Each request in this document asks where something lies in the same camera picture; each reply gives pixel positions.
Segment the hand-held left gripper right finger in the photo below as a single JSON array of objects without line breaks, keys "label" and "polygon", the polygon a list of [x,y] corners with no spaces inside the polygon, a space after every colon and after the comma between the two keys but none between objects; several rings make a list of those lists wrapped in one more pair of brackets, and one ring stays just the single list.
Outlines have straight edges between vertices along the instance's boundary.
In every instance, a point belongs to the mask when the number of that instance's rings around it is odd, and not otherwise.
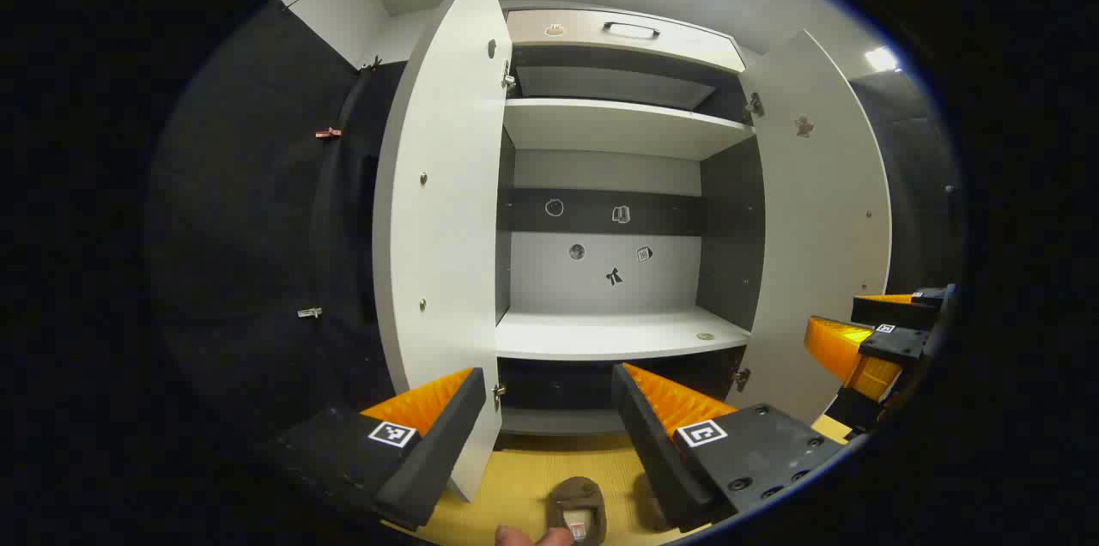
[{"label": "hand-held left gripper right finger", "polygon": [[843,448],[769,404],[731,408],[628,363],[612,368],[611,395],[664,519],[682,533],[757,515]]}]

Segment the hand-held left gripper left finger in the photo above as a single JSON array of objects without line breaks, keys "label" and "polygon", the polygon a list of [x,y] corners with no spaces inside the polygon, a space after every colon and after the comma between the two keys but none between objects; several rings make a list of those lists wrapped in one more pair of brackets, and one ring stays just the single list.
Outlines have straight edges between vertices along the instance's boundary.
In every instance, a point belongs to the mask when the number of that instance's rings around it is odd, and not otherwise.
[{"label": "hand-held left gripper left finger", "polygon": [[486,403],[465,367],[368,409],[345,404],[271,436],[266,455],[295,484],[349,519],[428,524]]}]

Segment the white cabinet door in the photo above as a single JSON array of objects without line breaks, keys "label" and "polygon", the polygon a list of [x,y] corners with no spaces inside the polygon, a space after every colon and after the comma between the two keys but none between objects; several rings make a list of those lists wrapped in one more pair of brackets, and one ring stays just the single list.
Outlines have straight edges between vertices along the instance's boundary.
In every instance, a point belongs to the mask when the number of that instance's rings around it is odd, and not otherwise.
[{"label": "white cabinet door", "polygon": [[497,371],[497,203],[512,41],[498,0],[444,0],[390,105],[374,187],[374,303],[407,392]]},{"label": "white cabinet door", "polygon": [[845,320],[890,279],[892,220],[882,151],[859,97],[809,31],[744,73],[764,114],[764,257],[739,406],[769,404],[812,424],[840,388],[804,349],[809,317]]}]

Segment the white shoe cabinet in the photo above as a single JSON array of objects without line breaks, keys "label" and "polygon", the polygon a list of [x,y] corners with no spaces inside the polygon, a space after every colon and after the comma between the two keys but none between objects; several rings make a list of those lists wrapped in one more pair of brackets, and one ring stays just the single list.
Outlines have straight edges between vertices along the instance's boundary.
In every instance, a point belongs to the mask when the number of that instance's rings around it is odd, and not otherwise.
[{"label": "white shoe cabinet", "polygon": [[[764,112],[752,126],[682,109],[609,100],[510,100],[514,43],[498,0],[443,0],[429,18],[387,119],[374,191],[374,291],[399,390],[445,367],[662,359],[743,346],[747,390],[796,417],[831,389],[801,337],[812,315],[840,317],[890,279],[892,201],[882,148],[854,88],[802,29],[747,69]],[[514,229],[511,304],[497,315],[498,177],[507,119],[526,112],[568,143],[557,185],[525,189],[519,209],[562,202],[557,226]],[[759,255],[706,255],[699,234],[657,229],[642,177],[757,147],[762,202],[718,212],[758,222]]]}]

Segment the white cabinet shelf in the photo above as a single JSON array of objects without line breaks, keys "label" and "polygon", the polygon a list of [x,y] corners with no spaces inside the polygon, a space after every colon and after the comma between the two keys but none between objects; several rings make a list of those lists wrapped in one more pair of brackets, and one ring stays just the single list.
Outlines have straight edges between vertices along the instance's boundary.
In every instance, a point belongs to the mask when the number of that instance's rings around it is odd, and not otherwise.
[{"label": "white cabinet shelf", "polygon": [[682,161],[703,161],[756,135],[739,121],[608,100],[507,100],[503,124],[518,149],[646,155]]},{"label": "white cabinet shelf", "polygon": [[745,346],[750,331],[703,308],[617,315],[507,312],[497,354],[522,360],[639,360]]}]

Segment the white cabinet drawer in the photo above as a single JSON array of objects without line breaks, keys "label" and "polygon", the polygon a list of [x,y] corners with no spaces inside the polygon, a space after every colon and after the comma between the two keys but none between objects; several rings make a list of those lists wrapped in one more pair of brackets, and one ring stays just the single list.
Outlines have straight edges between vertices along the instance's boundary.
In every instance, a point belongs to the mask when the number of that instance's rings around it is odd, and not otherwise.
[{"label": "white cabinet drawer", "polygon": [[[678,58],[726,73],[745,73],[737,41],[707,27],[658,15],[609,9],[511,9],[507,32],[515,46],[581,46],[632,51],[662,58]],[[607,21],[636,23],[660,31],[660,38],[637,41],[609,36]]]}]

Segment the black backdrop cloth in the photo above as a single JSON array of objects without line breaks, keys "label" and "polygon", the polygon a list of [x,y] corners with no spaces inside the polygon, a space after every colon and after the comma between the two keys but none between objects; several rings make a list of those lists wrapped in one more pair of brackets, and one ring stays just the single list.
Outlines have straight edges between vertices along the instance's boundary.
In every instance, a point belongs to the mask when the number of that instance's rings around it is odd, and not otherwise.
[{"label": "black backdrop cloth", "polygon": [[[392,397],[374,187],[404,64],[355,69],[271,0],[187,86],[149,168],[153,308],[197,394],[267,441]],[[315,132],[342,129],[338,138]],[[320,319],[298,317],[322,307]]]},{"label": "black backdrop cloth", "polygon": [[906,73],[850,81],[874,129],[891,207],[887,293],[958,282],[965,268],[962,175],[937,104]]}]

